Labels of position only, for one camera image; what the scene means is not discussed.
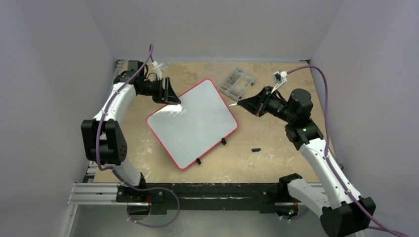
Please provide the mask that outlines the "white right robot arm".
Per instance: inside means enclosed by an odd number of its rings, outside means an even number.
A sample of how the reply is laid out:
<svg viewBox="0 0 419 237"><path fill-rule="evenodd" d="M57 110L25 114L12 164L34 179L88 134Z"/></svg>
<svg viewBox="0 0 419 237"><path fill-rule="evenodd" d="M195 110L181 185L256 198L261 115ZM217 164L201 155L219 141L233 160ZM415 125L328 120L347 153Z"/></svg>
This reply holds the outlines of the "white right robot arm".
<svg viewBox="0 0 419 237"><path fill-rule="evenodd" d="M319 217L330 237L345 237L369 227L376 204L372 198L361 195L335 161L322 132L311 119L313 103L308 91L295 89L286 100L273 87L266 86L256 96L237 104L257 117L269 113L285 121L288 140L308 161L324 189L316 190L294 173L279 179L280 199L295 198L305 204Z"/></svg>

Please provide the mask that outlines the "red framed whiteboard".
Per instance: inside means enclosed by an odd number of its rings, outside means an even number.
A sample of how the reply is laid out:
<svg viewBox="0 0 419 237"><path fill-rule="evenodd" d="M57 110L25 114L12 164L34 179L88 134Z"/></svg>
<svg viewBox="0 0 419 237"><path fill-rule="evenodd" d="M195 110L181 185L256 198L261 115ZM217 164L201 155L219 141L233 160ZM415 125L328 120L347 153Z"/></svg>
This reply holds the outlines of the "red framed whiteboard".
<svg viewBox="0 0 419 237"><path fill-rule="evenodd" d="M214 82L204 79L165 105L146 123L179 169L187 169L238 128Z"/></svg>

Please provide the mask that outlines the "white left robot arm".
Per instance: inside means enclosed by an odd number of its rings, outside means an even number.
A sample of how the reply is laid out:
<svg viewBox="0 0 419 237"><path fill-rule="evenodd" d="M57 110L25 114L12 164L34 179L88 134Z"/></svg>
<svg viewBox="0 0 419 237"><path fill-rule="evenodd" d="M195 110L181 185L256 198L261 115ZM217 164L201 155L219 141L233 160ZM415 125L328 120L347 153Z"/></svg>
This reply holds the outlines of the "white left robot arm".
<svg viewBox="0 0 419 237"><path fill-rule="evenodd" d="M162 77L167 63L130 60L128 68L113 80L111 93L101 110L81 123L86 158L99 170L110 170L121 185L129 187L128 196L135 202L147 197L144 176L127 159L127 142L120 121L137 95L149 96L157 104L179 105L169 77Z"/></svg>

